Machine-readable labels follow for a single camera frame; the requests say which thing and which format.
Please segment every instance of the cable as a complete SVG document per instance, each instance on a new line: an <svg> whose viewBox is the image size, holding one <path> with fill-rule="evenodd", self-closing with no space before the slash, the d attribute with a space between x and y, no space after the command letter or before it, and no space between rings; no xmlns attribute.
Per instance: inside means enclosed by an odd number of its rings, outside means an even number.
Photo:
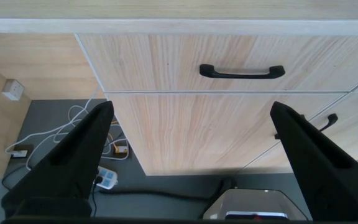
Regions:
<svg viewBox="0 0 358 224"><path fill-rule="evenodd" d="M67 124L63 124L55 129L52 129L52 130L49 130L49 131L44 131L44 132L41 132L41 133L33 133L33 134L29 134L28 136L26 136L24 139L20 140L20 141L17 141L15 142L14 144L11 144L10 146L8 146L6 149L5 149L5 153L7 154L12 154L11 151L9 151L10 148L12 148L13 146L16 146L22 142L24 142L25 140L27 140L29 137L31 136L37 136L37 135L42 135L42 134L49 134L49 133L52 133L54 131L58 131L57 134L63 129L65 128L66 126L72 124L74 122L74 120L88 107L88 104L90 103L90 101L94 98L94 96L96 95L96 93L99 91L99 85L96 87L95 91L93 92L91 98L86 102L85 104L85 107L83 110L81 110L77 115L74 116L74 118L68 122Z"/></svg>
<svg viewBox="0 0 358 224"><path fill-rule="evenodd" d="M217 199L227 190L229 189L236 189L237 182L232 177L226 177L221 179L218 187L216 187L215 192L209 198L209 202L207 206L205 206L203 212L199 215L199 219L203 218L204 213L217 201Z"/></svg>
<svg viewBox="0 0 358 224"><path fill-rule="evenodd" d="M118 135L116 138L121 137L123 134L124 134L124 132L123 132L122 129L121 129L121 133L119 133L119 135Z"/></svg>
<svg viewBox="0 0 358 224"><path fill-rule="evenodd" d="M190 196L190 195L181 195L175 194L171 192L162 192L156 190L117 190L117 191L110 191L110 190L100 190L99 193L103 195L133 195L133 194L146 194L146 195L159 195L163 197L171 197L180 200L194 200L199 202L209 202L211 197L197 197L197 196Z"/></svg>
<svg viewBox="0 0 358 224"><path fill-rule="evenodd" d="M84 112L85 112L86 114L88 114L87 107L88 107L90 101L94 98L94 96L95 96L96 93L98 92L98 90L99 90L99 85L96 87L96 89L95 89L95 91L93 92L91 98L85 103L85 106L84 106L84 107L79 106L79 105L73 105L73 106L71 106L71 107L68 109L68 111L67 111L67 118L68 118L68 120L69 120L68 123L63 124L63 125L61 125L61 126L55 128L55 129L52 129L52 130L49 130L49 131L45 131L45 132L41 132L41 133L33 133L33 134L30 134L30 135L26 136L24 139L22 139L22 140L20 140L20 141L17 141L17 142L15 142L14 144L8 146L8 147L5 149L5 152L8 153L8 154L12 154L13 152L12 152L12 151L9 151L9 149L10 149L11 147L13 147L13 146L16 146L16 145L18 145L18 144L24 142L24 141L27 140L29 137L37 136L37 135L42 135L42 134L48 134L48 133L52 133L52 132L54 132L54 131L57 131L57 133L51 134L51 135L47 136L46 138L44 138L44 139L34 148L34 150L31 152L30 156L27 158L27 161L26 161L26 163L25 163L25 167L26 167L28 170L31 170L31 168L30 168L30 166L29 166L29 162L30 162L32 156L34 155L34 153L36 152L36 150L37 150L46 140L48 140L49 138L53 138L53 142L54 142L54 143L59 143L60 141L58 141L58 140L56 139L57 136L64 136L64 135L68 134L68 132L61 133L62 130L63 130L65 127L69 126L69 125L75 127L75 126L76 126L75 123L82 120L82 119L77 119L77 117L79 117L79 115L82 114L82 113L84 113ZM80 111L79 111L73 118L70 118L70 113L71 113L72 109L74 109L74 108L79 108ZM112 126L119 126L119 127L121 127L121 126L118 124L118 121L112 121L110 127L112 127ZM106 139L107 144L105 145L105 147L109 147L109 149L108 149L107 152L103 152L104 155L105 155L105 154L109 154L109 153L111 152L111 145L113 145L114 148L115 148L115 150L118 151L118 148L117 148L117 146L115 145L115 143L118 142L118 141L126 140L126 139L117 139L117 140L113 141L114 139L113 139L112 135L111 135L110 133L108 133L108 134L109 134L109 136L110 136L112 142L110 142L109 138L107 137L107 139ZM126 156L123 157L123 158L103 156L103 159L124 160L124 159L127 159L127 158L128 158L128 155L129 155L129 150L128 150L128 152L126 153Z"/></svg>
<svg viewBox="0 0 358 224"><path fill-rule="evenodd" d="M96 188L96 185L98 183L101 183L103 181L103 178L100 176L97 176L95 178L95 180L93 181L93 187L92 187L92 200L93 200L93 205L94 205L94 212L93 212L93 216L96 216L96 212L98 211L98 206L96 205L96 200L94 199L94 189Z"/></svg>
<svg viewBox="0 0 358 224"><path fill-rule="evenodd" d="M10 189L8 186L5 185L5 180L6 180L10 175L12 175L14 172L20 170L20 169L23 168L23 167L25 167L24 164L22 164L22 165L16 167L16 168L13 169L10 173L6 174L6 175L2 178L1 184L2 184L2 186L4 186L4 188L5 188L6 190L11 190L11 189Z"/></svg>
<svg viewBox="0 0 358 224"><path fill-rule="evenodd" d="M54 136L57 136L57 135L66 135L68 133L56 133L56 134L51 134L49 135L48 137L44 138L44 140L42 140L35 148L34 150L31 152L31 154L29 155L29 157L27 158L27 161L25 162L25 167L28 169L28 170L31 170L30 166L29 166L29 162L31 160L31 157L32 155L36 152L36 150L47 140L49 139L50 137L54 137Z"/></svg>
<svg viewBox="0 0 358 224"><path fill-rule="evenodd" d="M113 144L114 142L118 142L118 141L126 141L126 143L127 143L128 152L126 153L125 157L118 158L118 157L101 156L102 159L110 159L110 160L119 160L120 161L120 160L125 160L125 159L127 159L129 157L129 143L128 143L127 139L117 139L117 140L115 140L113 142L110 142L109 144Z"/></svg>

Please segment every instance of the black drawer handle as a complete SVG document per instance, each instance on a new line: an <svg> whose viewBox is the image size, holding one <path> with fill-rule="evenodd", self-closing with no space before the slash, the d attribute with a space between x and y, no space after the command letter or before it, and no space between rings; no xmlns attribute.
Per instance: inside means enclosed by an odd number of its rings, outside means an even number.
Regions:
<svg viewBox="0 0 358 224"><path fill-rule="evenodd" d="M331 127L333 124L336 123L336 121L338 121L338 116L336 114L328 115L328 124L321 128L320 131L324 131L325 129ZM280 136L278 136L278 134L275 134L274 139L280 139Z"/></svg>
<svg viewBox="0 0 358 224"><path fill-rule="evenodd" d="M268 68L269 73L265 75L234 75L234 74L222 74L215 71L213 65L202 64L200 65L200 74L208 78L233 78L233 79L274 79L282 77L285 74L284 67L272 66Z"/></svg>

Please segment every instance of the black cable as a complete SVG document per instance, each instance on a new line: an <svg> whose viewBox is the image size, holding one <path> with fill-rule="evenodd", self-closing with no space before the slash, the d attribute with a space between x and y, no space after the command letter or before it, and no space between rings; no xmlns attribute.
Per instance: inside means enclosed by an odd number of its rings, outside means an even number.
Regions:
<svg viewBox="0 0 358 224"><path fill-rule="evenodd" d="M159 195L163 197L171 197L181 200L194 200L199 202L209 202L209 200L211 199L210 197L181 195L181 194L162 192L156 190L100 190L99 193L104 195L132 195L132 194Z"/></svg>
<svg viewBox="0 0 358 224"><path fill-rule="evenodd" d="M234 178L228 177L221 179L218 187L216 188L214 194L209 198L207 206L205 206L203 212L199 215L199 219L203 219L204 213L217 201L217 199L227 190L235 189L237 187L237 182Z"/></svg>
<svg viewBox="0 0 358 224"><path fill-rule="evenodd" d="M96 200L94 199L94 190L96 188L96 184L102 182L103 178L100 176L97 176L93 182L93 187L92 187L92 200L93 200L93 205L94 205L94 212L93 212L93 216L96 216L96 212L98 211L98 206L96 205Z"/></svg>
<svg viewBox="0 0 358 224"><path fill-rule="evenodd" d="M119 133L119 135L115 139L119 139L122 136L122 134L124 134L124 132L121 130L121 133Z"/></svg>
<svg viewBox="0 0 358 224"><path fill-rule="evenodd" d="M2 178L1 184L2 184L2 186L4 186L4 188L5 188L6 190L11 190L11 189L10 189L8 186L5 185L5 180L6 180L10 175L12 175L13 173L15 173L16 171L18 171L19 169L21 169L21 168L23 168L23 167L25 167L25 164L22 164L21 166L16 167L16 168L13 169L10 173L6 174L6 175L4 176L4 178Z"/></svg>

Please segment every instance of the white power cable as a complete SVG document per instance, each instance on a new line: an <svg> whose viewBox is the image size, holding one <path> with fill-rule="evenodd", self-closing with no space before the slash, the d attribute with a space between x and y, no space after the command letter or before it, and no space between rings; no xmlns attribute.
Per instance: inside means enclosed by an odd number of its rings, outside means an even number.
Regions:
<svg viewBox="0 0 358 224"><path fill-rule="evenodd" d="M72 120L70 120L70 122L68 122L67 124L63 124L55 129L52 129L50 131L44 131L44 132L41 132L41 133L33 133L33 134L29 134L28 136L26 136L24 139L18 141L18 142L15 142L14 144L11 144L10 146L8 146L6 149L5 149L5 152L8 153L8 154L12 154L12 151L9 151L10 148L12 148L13 146L16 146L22 142L24 142L25 140L27 140L29 137L31 136L37 136L37 135L42 135L42 134L49 134L49 133L52 133L54 131L58 131L56 133L56 135L59 134L59 132L65 128L66 126L70 125L73 123L73 121L75 120L75 118L77 118L87 107L88 107L88 104L90 103L90 101L94 98L94 96L96 95L96 93L99 91L99 85L96 87L96 90L94 91L94 93L92 94L91 98L86 102L85 104L85 107L83 110L81 110L77 115L74 116L74 118Z"/></svg>
<svg viewBox="0 0 358 224"><path fill-rule="evenodd" d="M128 156L129 156L129 143L128 143L128 140L127 140L127 139L118 139L118 140L116 140L116 141L126 141L126 142L127 142L128 152L127 152L127 154L125 155L125 157L123 157L123 158L117 158L117 157L101 156L102 159L125 160L125 159L128 158Z"/></svg>
<svg viewBox="0 0 358 224"><path fill-rule="evenodd" d="M53 142L54 142L54 143L59 143L60 141L56 140L56 137L57 137L57 136L63 136L63 135L68 134L68 132L61 133L61 131L62 131L65 127L67 127L67 126L69 126L69 125L72 125L73 127L75 127L75 124L74 124L74 123L82 120L82 119L76 119L80 114L82 114L82 112L85 112L86 114L88 114L88 111L87 111L86 109L87 109L87 107L88 107L90 101L94 98L94 96L95 96L96 93L98 92L98 90L99 90L99 85L98 85L98 87L96 87L94 93L92 94L91 98L86 102L86 104L85 104L84 107L79 106L79 105L74 105L74 106L70 107L70 109L69 109L68 112L67 112L67 118L68 118L68 120L69 120L68 123L66 123L66 124L64 124L64 125L61 125L61 126L55 128L55 129L52 129L52 130L50 130L50 131L45 131L45 132L41 132L41 133L33 133L33 134L30 134L30 135L26 136L24 139L22 139L22 140L20 140L20 141L17 141L17 142L15 142L14 144L8 146L8 147L5 149L5 152L8 153L8 154L13 154L13 152L12 152L12 151L9 151L9 149L10 149L11 147L13 147L13 146L16 146L16 145L18 145L18 144L24 142L24 141L27 140L29 137L37 136L37 135L43 135L43 134L49 134L49 133L52 133L52 132L54 132L54 131L57 131L57 133L51 134L51 135L47 136L46 138L44 138L44 139L34 148L34 150L31 152L31 154L29 155L29 157L27 158L27 161L26 161L26 163L25 163L26 168L27 168L28 170L31 170L31 168L30 168L30 166L29 166L29 161L31 160L32 156L34 155L34 152L35 152L46 140L48 140L49 138L52 138L52 137L53 137ZM73 108L80 108L81 111L78 112L78 113L74 116L74 118L71 119L71 118L70 118L70 111L71 111ZM120 127L119 124L111 124L110 127L111 127L111 126L119 126L119 127ZM124 139L116 139L116 140L110 142L109 138L107 137L107 140L106 140L107 144L106 144L104 147L109 147L109 150L108 150L107 152L103 152L102 154L103 154L103 155L109 154L109 153L111 152L111 145L112 145L112 144L115 144L116 142L119 142L119 141L126 141L127 147L128 147L128 150L129 150L129 145L128 145L128 141L127 141L126 138L124 138ZM127 152L127 153L126 153L126 156L123 157L123 158L106 157L106 156L102 156L101 158L103 158L103 159L112 159L112 160L124 160L124 159L127 159L128 156L129 156L129 152Z"/></svg>

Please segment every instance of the wall outlet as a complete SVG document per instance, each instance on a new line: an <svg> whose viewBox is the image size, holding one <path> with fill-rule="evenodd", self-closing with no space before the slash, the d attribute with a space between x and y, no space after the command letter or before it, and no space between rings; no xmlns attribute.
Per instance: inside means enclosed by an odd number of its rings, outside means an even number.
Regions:
<svg viewBox="0 0 358 224"><path fill-rule="evenodd" d="M24 91L24 87L17 80L6 80L3 95L12 101L19 101Z"/></svg>

